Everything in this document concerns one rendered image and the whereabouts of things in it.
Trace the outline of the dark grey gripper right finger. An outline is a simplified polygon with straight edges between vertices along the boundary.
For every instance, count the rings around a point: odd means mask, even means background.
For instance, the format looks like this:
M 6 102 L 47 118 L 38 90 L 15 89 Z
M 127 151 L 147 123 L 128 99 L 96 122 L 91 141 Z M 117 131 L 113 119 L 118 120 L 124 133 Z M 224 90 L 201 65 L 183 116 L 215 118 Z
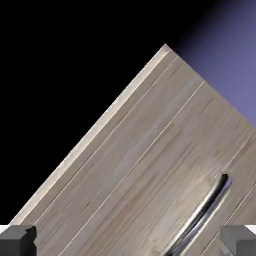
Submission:
M 222 225 L 219 256 L 256 256 L 256 225 Z

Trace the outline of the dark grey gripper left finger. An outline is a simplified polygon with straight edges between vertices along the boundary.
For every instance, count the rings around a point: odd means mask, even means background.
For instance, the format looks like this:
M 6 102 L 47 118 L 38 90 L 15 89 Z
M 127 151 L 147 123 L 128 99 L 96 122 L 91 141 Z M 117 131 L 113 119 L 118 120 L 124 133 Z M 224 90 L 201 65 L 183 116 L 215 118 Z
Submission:
M 35 225 L 0 225 L 0 256 L 37 256 Z

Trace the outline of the light wood cabinet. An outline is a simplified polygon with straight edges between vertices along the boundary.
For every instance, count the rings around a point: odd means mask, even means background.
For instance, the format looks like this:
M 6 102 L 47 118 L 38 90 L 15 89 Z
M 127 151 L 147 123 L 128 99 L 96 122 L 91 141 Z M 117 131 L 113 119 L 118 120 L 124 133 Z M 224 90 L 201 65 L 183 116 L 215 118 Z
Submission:
M 154 55 L 12 219 L 36 226 L 38 256 L 61 256 L 203 84 L 167 45 Z

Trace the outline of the light wood drawer front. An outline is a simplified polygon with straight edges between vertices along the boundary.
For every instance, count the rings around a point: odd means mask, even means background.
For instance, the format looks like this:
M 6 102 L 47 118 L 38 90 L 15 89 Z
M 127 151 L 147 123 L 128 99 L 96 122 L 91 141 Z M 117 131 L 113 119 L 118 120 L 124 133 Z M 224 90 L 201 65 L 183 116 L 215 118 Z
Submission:
M 256 129 L 204 83 L 60 256 L 162 256 L 223 172 L 232 185 L 182 256 L 213 256 L 256 183 Z
M 256 184 L 242 200 L 225 224 L 256 225 Z M 219 256 L 219 232 L 200 256 Z

